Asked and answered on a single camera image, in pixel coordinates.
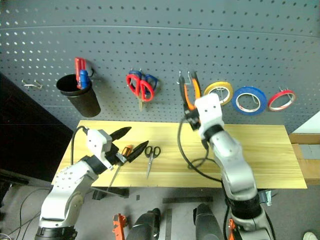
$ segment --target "wooden tabletop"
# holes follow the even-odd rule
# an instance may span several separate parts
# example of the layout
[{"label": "wooden tabletop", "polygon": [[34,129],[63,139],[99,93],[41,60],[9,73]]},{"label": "wooden tabletop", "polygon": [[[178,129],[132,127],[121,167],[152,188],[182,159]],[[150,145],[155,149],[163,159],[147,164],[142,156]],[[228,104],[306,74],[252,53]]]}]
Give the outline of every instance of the wooden tabletop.
[{"label": "wooden tabletop", "polygon": [[[187,169],[187,163],[177,145],[178,123],[81,120],[80,125],[97,130],[103,129],[108,134],[123,127],[132,127],[126,136],[114,141],[119,152],[126,145],[136,147],[146,140],[149,140],[149,145],[161,148],[161,154],[153,160],[148,179],[146,178],[148,159],[141,154],[132,163],[126,163],[121,167],[112,184],[113,187],[221,187],[219,182]],[[241,142],[244,158],[252,167],[258,188],[307,188],[283,125],[226,124],[225,129]],[[198,132],[193,132],[188,123],[183,125],[181,142],[190,160],[205,155]],[[70,150],[69,144],[57,172],[70,165]],[[80,130],[74,142],[74,162],[85,155],[91,156],[92,153],[86,146],[86,135]],[[212,177],[221,177],[220,169],[210,161],[199,169]],[[112,171],[107,170],[102,173],[93,186],[108,187],[116,170],[117,166]]]}]

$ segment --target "black cup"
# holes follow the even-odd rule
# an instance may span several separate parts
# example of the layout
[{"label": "black cup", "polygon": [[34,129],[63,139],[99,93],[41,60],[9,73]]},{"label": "black cup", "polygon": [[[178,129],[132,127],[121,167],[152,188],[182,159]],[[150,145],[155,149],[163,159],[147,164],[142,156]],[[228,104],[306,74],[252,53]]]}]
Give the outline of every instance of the black cup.
[{"label": "black cup", "polygon": [[101,109],[97,96],[92,89],[91,81],[86,88],[78,89],[76,75],[70,74],[60,78],[56,87],[69,99],[82,116],[92,118],[100,113]]}]

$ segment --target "tape roll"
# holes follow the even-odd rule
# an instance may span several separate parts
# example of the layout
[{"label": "tape roll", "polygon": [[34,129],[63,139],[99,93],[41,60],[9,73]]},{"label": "tape roll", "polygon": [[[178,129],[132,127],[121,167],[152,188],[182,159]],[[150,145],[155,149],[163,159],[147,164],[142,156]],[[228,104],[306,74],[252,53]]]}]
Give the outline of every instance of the tape roll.
[{"label": "tape roll", "polygon": [[208,95],[208,94],[212,93],[214,90],[219,90],[219,89],[223,89],[223,90],[227,91],[226,97],[224,99],[220,100],[220,105],[223,106],[223,105],[227,104],[228,102],[230,102],[233,95],[234,95],[234,89],[232,88],[232,86],[229,82],[217,81],[217,82],[210,84],[204,90],[204,95]]},{"label": "tape roll", "polygon": [[[271,106],[272,103],[273,103],[276,99],[278,99],[278,98],[280,98],[280,97],[282,97],[282,96],[284,96],[284,95],[288,95],[288,97],[290,98],[290,100],[289,100],[286,104],[283,104],[282,106],[278,106],[278,107],[273,107],[273,106]],[[275,95],[273,95],[273,96],[269,99],[269,101],[268,101],[269,110],[270,110],[270,111],[273,111],[273,112],[282,111],[282,110],[290,107],[290,106],[294,103],[294,101],[296,100],[296,98],[297,98],[297,95],[296,95],[296,93],[295,93],[294,91],[291,91],[291,90],[283,90],[283,91],[280,91],[280,92],[276,93]]]},{"label": "tape roll", "polygon": [[[239,104],[239,98],[243,95],[251,95],[258,100],[258,107],[254,109],[246,109]],[[258,88],[253,86],[244,86],[235,91],[232,98],[232,105],[235,110],[238,112],[248,115],[254,116],[262,113],[267,107],[267,98],[266,95]]]}]

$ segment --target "scissors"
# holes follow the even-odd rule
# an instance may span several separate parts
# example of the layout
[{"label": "scissors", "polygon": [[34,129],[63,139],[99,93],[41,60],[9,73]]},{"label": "scissors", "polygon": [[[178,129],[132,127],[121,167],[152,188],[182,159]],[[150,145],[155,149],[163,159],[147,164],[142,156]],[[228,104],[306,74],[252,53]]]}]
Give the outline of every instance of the scissors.
[{"label": "scissors", "polygon": [[158,82],[158,80],[150,74],[144,75],[144,79],[142,76],[140,71],[133,70],[126,76],[127,85],[131,92],[138,98],[140,112],[143,109],[143,103],[150,102],[154,98]]},{"label": "scissors", "polygon": [[158,146],[147,146],[144,150],[144,154],[147,158],[149,158],[149,162],[148,162],[148,169],[146,171],[146,178],[148,178],[150,170],[151,170],[151,164],[152,161],[157,158],[161,153],[161,149]]}]

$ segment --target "pegboard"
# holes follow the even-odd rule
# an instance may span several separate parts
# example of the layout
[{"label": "pegboard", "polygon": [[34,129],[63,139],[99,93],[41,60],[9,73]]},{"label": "pegboard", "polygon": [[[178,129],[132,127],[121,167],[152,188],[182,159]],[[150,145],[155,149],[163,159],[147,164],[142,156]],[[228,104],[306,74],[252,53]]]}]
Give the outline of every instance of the pegboard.
[{"label": "pegboard", "polygon": [[[71,129],[88,118],[56,82],[74,73],[74,57],[95,70],[101,113],[93,120],[178,122],[176,81],[188,69],[197,71],[202,91],[228,81],[234,90],[257,87],[267,99],[279,88],[297,94],[284,111],[257,116],[230,102],[222,107],[227,124],[284,124],[290,133],[320,109],[317,0],[3,1],[0,19],[0,71]],[[159,78],[143,112],[125,83],[131,68]],[[22,79],[43,87],[27,89]],[[249,97],[241,103],[254,106]]]}]

